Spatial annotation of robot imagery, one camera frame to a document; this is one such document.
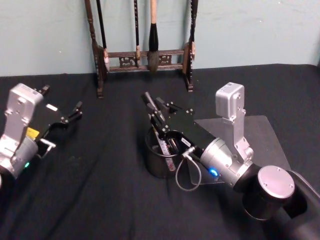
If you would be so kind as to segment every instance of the light blue wall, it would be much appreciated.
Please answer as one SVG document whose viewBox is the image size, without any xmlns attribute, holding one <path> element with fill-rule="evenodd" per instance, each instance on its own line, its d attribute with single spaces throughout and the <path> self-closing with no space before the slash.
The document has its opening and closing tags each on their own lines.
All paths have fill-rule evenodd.
<svg viewBox="0 0 320 240">
<path fill-rule="evenodd" d="M 157 2 L 159 48 L 181 48 L 189 38 L 190 4 Z M 133 0 L 101 4 L 109 52 L 134 51 Z M 140 45 L 147 50 L 149 1 L 138 4 Z M 195 68 L 317 65 L 320 1 L 199 0 L 195 39 Z M 83 0 L 0 0 L 0 76 L 94 71 Z"/>
</svg>

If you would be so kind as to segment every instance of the blue led light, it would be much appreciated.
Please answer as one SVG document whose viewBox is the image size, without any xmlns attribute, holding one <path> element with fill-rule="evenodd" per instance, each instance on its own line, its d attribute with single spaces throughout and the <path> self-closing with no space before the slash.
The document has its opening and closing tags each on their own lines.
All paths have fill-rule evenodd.
<svg viewBox="0 0 320 240">
<path fill-rule="evenodd" d="M 213 176 L 215 176 L 215 177 L 218 176 L 218 172 L 217 172 L 217 170 L 215 170 L 214 168 L 210 168 L 210 169 L 209 169 L 209 172 L 210 172 Z"/>
</svg>

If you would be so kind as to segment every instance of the wooden brush handle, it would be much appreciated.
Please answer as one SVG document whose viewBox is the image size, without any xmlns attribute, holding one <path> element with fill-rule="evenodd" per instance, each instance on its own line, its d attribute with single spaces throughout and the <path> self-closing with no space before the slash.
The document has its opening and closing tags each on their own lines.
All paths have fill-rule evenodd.
<svg viewBox="0 0 320 240">
<path fill-rule="evenodd" d="M 151 23 L 155 24 L 157 22 L 157 0 L 151 0 L 150 9 L 151 9 Z"/>
</svg>

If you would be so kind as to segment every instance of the robotic arm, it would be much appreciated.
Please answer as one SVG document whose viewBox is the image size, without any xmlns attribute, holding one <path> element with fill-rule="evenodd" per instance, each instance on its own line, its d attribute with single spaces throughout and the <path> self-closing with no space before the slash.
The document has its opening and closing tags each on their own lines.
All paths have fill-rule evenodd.
<svg viewBox="0 0 320 240">
<path fill-rule="evenodd" d="M 252 162 L 254 152 L 244 138 L 246 111 L 243 109 L 242 85 L 229 82 L 216 93 L 216 111 L 226 128 L 226 141 L 198 125 L 192 108 L 182 109 L 173 102 L 165 103 L 161 98 L 153 100 L 147 95 L 145 93 L 142 98 L 151 124 L 172 152 L 187 159 L 193 154 L 215 177 L 242 193 L 243 207 L 253 218 L 268 220 L 283 208 L 292 218 L 286 225 L 292 226 L 286 233 L 289 239 L 309 239 L 305 237 L 310 235 L 305 233 L 316 234 L 317 231 L 320 237 L 317 225 L 320 222 L 320 197 L 311 186 L 295 172 L 273 165 L 260 167 Z M 297 221 L 301 216 L 304 221 Z"/>
<path fill-rule="evenodd" d="M 66 129 L 82 117 L 82 102 L 69 116 L 51 104 L 44 104 L 49 88 L 46 85 L 37 91 L 19 83 L 9 92 L 4 112 L 6 124 L 0 138 L 0 189 L 4 184 L 2 178 L 17 179 L 35 155 L 44 158 L 56 147 L 45 139 L 50 131 Z"/>
</svg>

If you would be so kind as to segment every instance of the black cylindrical cup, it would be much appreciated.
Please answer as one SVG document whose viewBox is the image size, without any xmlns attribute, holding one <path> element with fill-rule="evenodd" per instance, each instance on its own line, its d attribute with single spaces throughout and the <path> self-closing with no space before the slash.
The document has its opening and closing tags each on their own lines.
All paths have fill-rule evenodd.
<svg viewBox="0 0 320 240">
<path fill-rule="evenodd" d="M 153 128 L 145 135 L 146 159 L 148 171 L 157 178 L 168 179 L 175 176 L 182 158 L 179 154 L 163 155 Z"/>
</svg>

